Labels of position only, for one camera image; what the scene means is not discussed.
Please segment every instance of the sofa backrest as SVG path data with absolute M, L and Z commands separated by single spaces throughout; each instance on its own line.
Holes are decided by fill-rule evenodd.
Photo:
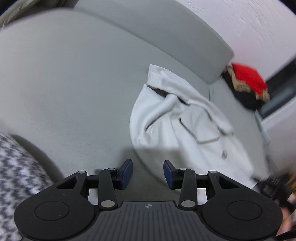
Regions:
M 75 9 L 154 45 L 207 83 L 217 79 L 233 56 L 207 23 L 175 0 L 79 0 Z

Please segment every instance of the crosshair logo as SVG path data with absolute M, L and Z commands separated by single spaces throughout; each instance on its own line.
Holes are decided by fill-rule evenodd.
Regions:
M 150 203 L 148 203 L 148 204 L 144 205 L 144 207 L 149 209 L 149 208 L 152 208 L 153 205 L 151 205 Z

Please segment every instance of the white wall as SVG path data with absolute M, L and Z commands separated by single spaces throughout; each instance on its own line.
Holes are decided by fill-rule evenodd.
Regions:
M 268 79 L 296 56 L 296 16 L 279 0 L 177 0 Z
M 296 171 L 296 97 L 262 122 L 271 142 L 270 155 L 279 170 Z

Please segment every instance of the black robotic device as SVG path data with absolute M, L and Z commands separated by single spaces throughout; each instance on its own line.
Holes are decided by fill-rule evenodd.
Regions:
M 125 189 L 133 173 L 126 160 L 119 168 L 88 176 L 79 171 L 23 201 L 15 224 L 25 240 L 273 240 L 282 222 L 280 207 L 271 199 L 227 176 L 209 171 L 196 175 L 165 161 L 170 189 L 181 189 L 174 201 L 128 202 L 118 206 L 115 189 Z M 88 200 L 98 189 L 98 205 Z M 197 188 L 208 201 L 197 205 Z

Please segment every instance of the red cloth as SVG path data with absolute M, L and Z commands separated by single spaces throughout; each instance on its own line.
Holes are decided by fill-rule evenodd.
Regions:
M 256 69 L 242 64 L 231 64 L 238 80 L 246 82 L 259 95 L 263 94 L 263 90 L 267 89 L 267 84 Z

